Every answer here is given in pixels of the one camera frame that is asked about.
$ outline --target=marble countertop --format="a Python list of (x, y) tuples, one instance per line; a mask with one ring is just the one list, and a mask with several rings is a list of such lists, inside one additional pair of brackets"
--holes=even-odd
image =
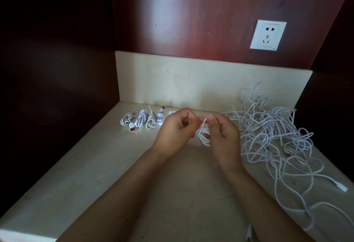
[[(0, 219), (0, 240), (55, 241), (64, 230), (100, 197), (152, 144), (159, 127), (122, 127), (120, 119), (147, 104), (119, 102), (67, 154), (65, 154)], [(154, 111), (160, 106), (152, 105)], [(197, 115), (208, 112), (195, 111)], [(341, 191), (325, 178), (315, 178), (313, 189), (305, 195), (308, 204), (326, 201), (354, 219), (354, 185), (316, 148), (313, 156), (325, 164), (323, 174), (348, 187)], [(244, 163), (248, 172), (274, 196), (274, 181), (264, 163)], [(303, 191), (308, 177), (286, 178)], [(297, 197), (280, 186), (280, 200), (301, 208)], [(316, 241), (349, 241), (354, 227), (329, 206), (313, 210), (316, 226), (308, 233)], [(289, 213), (300, 226), (309, 218)], [(131, 235), (131, 241), (244, 241), (248, 221), (237, 196), (225, 180), (211, 154), (198, 138), (162, 169)]]

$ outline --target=forearm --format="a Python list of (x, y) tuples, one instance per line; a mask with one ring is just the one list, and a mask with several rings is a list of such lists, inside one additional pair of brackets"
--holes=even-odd
[(164, 161), (146, 151), (57, 241), (125, 241)]
[(261, 242), (313, 241), (243, 167), (227, 177)]

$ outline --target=wall outlet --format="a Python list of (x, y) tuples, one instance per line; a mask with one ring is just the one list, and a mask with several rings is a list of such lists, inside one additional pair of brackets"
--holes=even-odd
[(286, 22), (258, 20), (250, 48), (277, 50)]

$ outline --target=left hand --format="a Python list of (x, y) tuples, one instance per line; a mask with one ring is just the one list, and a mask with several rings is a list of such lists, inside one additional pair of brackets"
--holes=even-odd
[(203, 116), (197, 116), (189, 109), (181, 109), (166, 117), (151, 150), (167, 158), (181, 150), (194, 137), (203, 122)]

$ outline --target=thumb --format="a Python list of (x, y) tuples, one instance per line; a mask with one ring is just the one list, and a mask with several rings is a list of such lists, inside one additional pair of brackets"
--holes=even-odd
[(198, 128), (201, 126), (201, 123), (203, 123), (203, 121), (200, 119), (199, 116), (197, 116), (192, 121), (190, 121), (190, 123), (186, 127), (182, 128), (181, 130), (187, 138), (191, 138), (194, 135), (194, 133), (198, 130)]
[(220, 131), (220, 125), (215, 115), (210, 114), (206, 117), (206, 119), (208, 120), (209, 125), (210, 141), (221, 138), (222, 134)]

